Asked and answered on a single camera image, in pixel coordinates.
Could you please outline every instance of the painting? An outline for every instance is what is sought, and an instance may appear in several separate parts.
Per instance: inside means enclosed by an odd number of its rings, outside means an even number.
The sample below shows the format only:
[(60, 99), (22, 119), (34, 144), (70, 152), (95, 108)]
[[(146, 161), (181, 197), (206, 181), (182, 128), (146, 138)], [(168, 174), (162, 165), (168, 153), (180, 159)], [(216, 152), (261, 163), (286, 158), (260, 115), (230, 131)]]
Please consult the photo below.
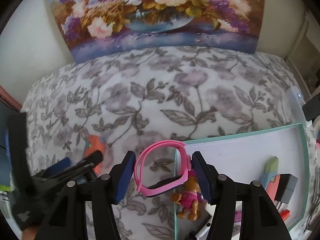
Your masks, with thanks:
[(264, 8), (264, 0), (48, 1), (77, 63), (158, 46), (254, 53)]

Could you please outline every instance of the green object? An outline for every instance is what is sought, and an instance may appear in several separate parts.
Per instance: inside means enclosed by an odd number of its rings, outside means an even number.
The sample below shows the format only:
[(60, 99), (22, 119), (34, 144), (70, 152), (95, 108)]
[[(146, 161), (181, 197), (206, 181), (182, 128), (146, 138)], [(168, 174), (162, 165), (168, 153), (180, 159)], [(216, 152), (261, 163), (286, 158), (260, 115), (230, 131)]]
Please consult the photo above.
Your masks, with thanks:
[(264, 170), (264, 173), (270, 173), (273, 172), (277, 174), (278, 172), (278, 166), (279, 166), (279, 159), (277, 156), (273, 156), (270, 158), (266, 163), (266, 168)]
[(0, 191), (11, 191), (11, 188), (5, 185), (0, 185)]

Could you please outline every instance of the white wall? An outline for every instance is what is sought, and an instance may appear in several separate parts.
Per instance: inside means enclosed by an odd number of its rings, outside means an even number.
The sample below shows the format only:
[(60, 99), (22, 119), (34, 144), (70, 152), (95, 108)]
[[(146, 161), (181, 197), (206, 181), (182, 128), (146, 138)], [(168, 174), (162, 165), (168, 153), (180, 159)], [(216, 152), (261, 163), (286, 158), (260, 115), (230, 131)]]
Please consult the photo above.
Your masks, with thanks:
[(0, 85), (23, 103), (32, 84), (73, 58), (46, 0), (23, 0), (0, 36)]
[(265, 0), (257, 50), (285, 58), (302, 27), (305, 11), (302, 0)]
[[(265, 0), (258, 50), (285, 57), (304, 17), (301, 0)], [(0, 85), (23, 103), (32, 84), (73, 62), (45, 0), (24, 0), (0, 36)]]

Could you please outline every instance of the floral blanket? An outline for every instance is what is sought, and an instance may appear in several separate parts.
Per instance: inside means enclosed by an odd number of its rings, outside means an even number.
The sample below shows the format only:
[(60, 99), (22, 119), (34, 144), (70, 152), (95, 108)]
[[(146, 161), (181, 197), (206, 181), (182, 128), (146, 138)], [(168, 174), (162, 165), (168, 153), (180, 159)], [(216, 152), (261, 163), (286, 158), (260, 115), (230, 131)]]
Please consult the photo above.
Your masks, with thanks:
[[(106, 173), (128, 150), (139, 155), (163, 139), (184, 141), (287, 125), (295, 120), (284, 92), (295, 84), (276, 56), (206, 47), (132, 50), (69, 64), (35, 83), (23, 104), (30, 170), (34, 174), (64, 157), (78, 162), (89, 134), (107, 141), (102, 163)], [(314, 139), (307, 138), (312, 194), (317, 159)], [(144, 184), (170, 176), (172, 168), (172, 151), (158, 150), (145, 163)], [(122, 240), (174, 239), (167, 194), (146, 199), (131, 181), (114, 213)], [(303, 223), (292, 230), (294, 239), (301, 239)]]

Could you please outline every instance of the metal screw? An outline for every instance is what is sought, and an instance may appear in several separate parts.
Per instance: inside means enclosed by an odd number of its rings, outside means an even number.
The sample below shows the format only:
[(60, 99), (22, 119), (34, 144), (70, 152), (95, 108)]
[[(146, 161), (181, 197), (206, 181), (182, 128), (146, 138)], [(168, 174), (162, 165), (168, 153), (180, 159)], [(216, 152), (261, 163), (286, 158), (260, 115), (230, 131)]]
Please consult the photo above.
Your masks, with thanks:
[(110, 179), (110, 175), (109, 174), (102, 174), (100, 178), (102, 180), (108, 180), (108, 179)]
[(227, 176), (224, 174), (219, 174), (218, 179), (224, 181), (227, 179)]
[(261, 186), (261, 183), (260, 183), (259, 181), (257, 181), (257, 180), (254, 180), (254, 181), (252, 182), (252, 184), (253, 184), (255, 187), (260, 187), (260, 186)]
[(68, 187), (73, 187), (75, 184), (76, 184), (76, 183), (75, 183), (73, 180), (71, 180), (71, 181), (69, 181), (69, 182), (67, 183), (67, 186), (68, 186)]

